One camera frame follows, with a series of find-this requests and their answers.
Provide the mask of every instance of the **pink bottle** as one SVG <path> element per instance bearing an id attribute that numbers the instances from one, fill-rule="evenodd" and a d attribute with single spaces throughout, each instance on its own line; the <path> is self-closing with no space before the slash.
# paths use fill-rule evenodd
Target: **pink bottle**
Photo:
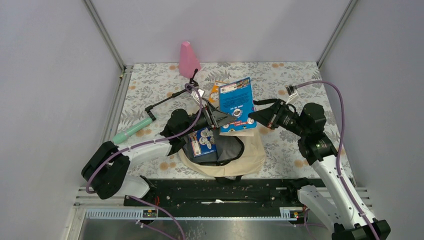
<path id="1" fill-rule="evenodd" d="M 179 51 L 179 74 L 189 79 L 193 76 L 195 69 L 200 71 L 200 62 L 196 58 L 190 42 L 184 41 Z"/>

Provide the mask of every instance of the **book cover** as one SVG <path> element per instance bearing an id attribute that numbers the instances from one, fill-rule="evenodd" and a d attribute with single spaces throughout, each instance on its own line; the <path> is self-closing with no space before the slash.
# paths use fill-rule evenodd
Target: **book cover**
<path id="1" fill-rule="evenodd" d="M 256 121 L 248 117 L 255 111 L 251 78 L 219 87 L 219 109 L 237 117 L 237 120 L 220 128 L 221 133 L 242 131 L 256 127 Z"/>

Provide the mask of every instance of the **floral tablecloth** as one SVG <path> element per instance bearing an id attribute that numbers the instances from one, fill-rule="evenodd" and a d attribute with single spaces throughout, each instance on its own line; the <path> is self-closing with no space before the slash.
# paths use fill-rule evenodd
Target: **floral tablecloth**
<path id="1" fill-rule="evenodd" d="M 147 117 L 145 107 L 159 102 L 172 93 L 184 88 L 188 79 L 179 74 L 177 63 L 137 63 L 134 65 L 131 80 L 126 93 L 124 106 L 119 120 L 118 132 L 138 123 Z M 195 80 L 205 90 L 204 96 L 215 81 L 231 83 L 245 77 L 251 77 L 253 98 L 264 100 L 271 98 L 288 98 L 287 85 L 297 85 L 311 80 L 320 80 L 320 72 L 315 62 L 210 62 L 202 63 L 201 70 Z M 298 90 L 300 98 L 294 103 L 298 111 L 308 102 L 315 102 L 324 107 L 327 124 L 325 132 L 334 145 L 339 144 L 339 132 L 332 113 L 327 93 L 322 84 L 313 84 Z M 189 113 L 198 108 L 188 93 L 169 100 L 153 109 L 157 120 L 131 136 L 122 146 L 133 145 L 159 135 L 175 109 L 186 109 Z M 243 178 L 319 178 L 319 175 L 308 165 L 298 150 L 299 137 L 279 127 L 270 130 L 258 124 L 266 161 L 262 170 Z M 345 151 L 342 151 L 341 162 L 346 174 L 352 177 Z M 159 157 L 146 161 L 133 169 L 129 174 L 143 175 L 147 178 L 160 179 L 204 179 L 209 178 L 186 167 L 177 154 Z"/>

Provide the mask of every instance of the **metal floor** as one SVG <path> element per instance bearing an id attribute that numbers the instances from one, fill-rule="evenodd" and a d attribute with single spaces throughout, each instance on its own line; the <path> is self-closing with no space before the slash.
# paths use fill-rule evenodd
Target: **metal floor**
<path id="1" fill-rule="evenodd" d="M 179 222 L 187 240 L 311 240 L 303 226 L 293 227 L 287 221 L 189 220 Z M 150 226 L 176 239 L 182 239 L 172 220 L 156 220 Z M 325 228 L 309 227 L 317 240 L 331 239 Z M 169 240 L 134 220 L 86 219 L 79 240 Z"/>

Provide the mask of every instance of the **orange box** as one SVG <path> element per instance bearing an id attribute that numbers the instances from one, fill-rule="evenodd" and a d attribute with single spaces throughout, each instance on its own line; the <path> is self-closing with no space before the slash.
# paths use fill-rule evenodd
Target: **orange box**
<path id="1" fill-rule="evenodd" d="M 223 81 L 215 81 L 215 84 L 212 87 L 212 90 L 210 90 L 209 94 L 209 102 L 214 105 L 215 107 L 218 107 L 220 105 L 220 93 L 218 92 L 220 90 L 220 86 L 228 84 L 227 82 Z"/>

